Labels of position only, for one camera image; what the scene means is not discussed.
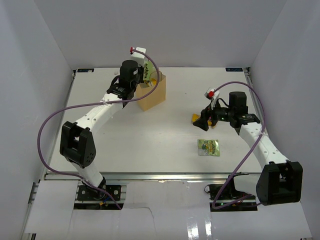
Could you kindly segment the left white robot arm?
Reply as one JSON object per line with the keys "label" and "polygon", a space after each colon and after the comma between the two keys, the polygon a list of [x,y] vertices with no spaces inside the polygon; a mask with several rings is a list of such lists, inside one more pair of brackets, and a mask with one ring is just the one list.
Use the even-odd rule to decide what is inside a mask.
{"label": "left white robot arm", "polygon": [[144,61],[125,60],[106,90],[100,105],[92,108],[75,122],[65,122],[61,129],[59,153],[78,171],[88,193],[99,200],[105,196],[105,179],[95,166],[96,146],[94,136],[98,130],[134,97],[143,81]]}

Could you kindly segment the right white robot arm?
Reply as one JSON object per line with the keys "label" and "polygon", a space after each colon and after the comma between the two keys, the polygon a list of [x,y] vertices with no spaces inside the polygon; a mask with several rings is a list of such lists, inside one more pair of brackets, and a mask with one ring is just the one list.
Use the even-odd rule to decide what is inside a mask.
{"label": "right white robot arm", "polygon": [[225,190],[226,195],[236,200],[243,193],[254,196],[264,206],[297,203],[301,200],[303,167],[297,161],[290,161],[273,144],[259,118],[248,112],[245,92],[229,93],[229,103],[222,107],[219,91],[210,88],[205,97],[210,104],[204,108],[193,125],[208,131],[208,122],[215,126],[219,121],[227,122],[247,143],[248,156],[254,154],[261,173],[248,174],[236,171],[229,175],[214,200]]}

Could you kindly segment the yellow M&M candy pack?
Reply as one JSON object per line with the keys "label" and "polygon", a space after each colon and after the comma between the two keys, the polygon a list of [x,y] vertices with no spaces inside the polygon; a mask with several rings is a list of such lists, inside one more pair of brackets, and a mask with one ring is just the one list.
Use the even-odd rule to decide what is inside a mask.
{"label": "yellow M&M candy pack", "polygon": [[[192,115],[192,118],[191,118],[191,123],[193,124],[193,123],[196,122],[200,117],[201,117],[201,116],[200,116],[199,114],[195,114],[195,113],[194,113],[194,114]],[[211,118],[209,118],[209,119],[207,120],[207,124],[208,124],[208,126],[211,127],[211,128],[215,128],[215,127],[216,127],[216,125],[214,125],[214,124],[212,123]]]}

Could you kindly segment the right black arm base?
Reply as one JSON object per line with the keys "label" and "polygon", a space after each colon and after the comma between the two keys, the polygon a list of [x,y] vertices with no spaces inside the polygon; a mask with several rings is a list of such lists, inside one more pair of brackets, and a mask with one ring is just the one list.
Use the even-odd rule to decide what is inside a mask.
{"label": "right black arm base", "polygon": [[255,196],[248,197],[244,200],[237,201],[236,203],[223,207],[224,205],[228,204],[229,202],[235,201],[240,199],[247,194],[245,192],[231,190],[229,188],[225,188],[222,193],[220,194],[219,198],[215,203],[215,207],[223,207],[221,209],[214,209],[213,208],[213,201],[219,192],[222,184],[208,184],[204,187],[204,192],[209,196],[209,205],[210,211],[213,212],[249,212],[249,211],[257,211],[258,204],[256,201]]}

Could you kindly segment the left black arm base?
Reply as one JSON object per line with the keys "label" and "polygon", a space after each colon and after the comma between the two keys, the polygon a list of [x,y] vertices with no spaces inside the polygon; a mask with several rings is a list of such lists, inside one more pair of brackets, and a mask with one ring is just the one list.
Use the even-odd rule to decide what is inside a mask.
{"label": "left black arm base", "polygon": [[121,185],[106,185],[105,191],[109,194],[106,194],[96,189],[90,189],[88,186],[82,184],[78,186],[75,200],[80,203],[92,204],[99,202],[107,202],[113,200],[110,198],[110,195],[115,201],[121,200],[122,186]]}

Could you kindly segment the yellow snack bar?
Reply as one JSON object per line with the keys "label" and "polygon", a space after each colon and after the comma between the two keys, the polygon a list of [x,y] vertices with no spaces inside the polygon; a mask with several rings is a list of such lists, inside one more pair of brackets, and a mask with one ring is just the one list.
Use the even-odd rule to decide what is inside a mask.
{"label": "yellow snack bar", "polygon": [[150,87],[153,87],[153,86],[155,86],[157,84],[157,79],[156,78],[150,78],[149,79],[149,86]]}

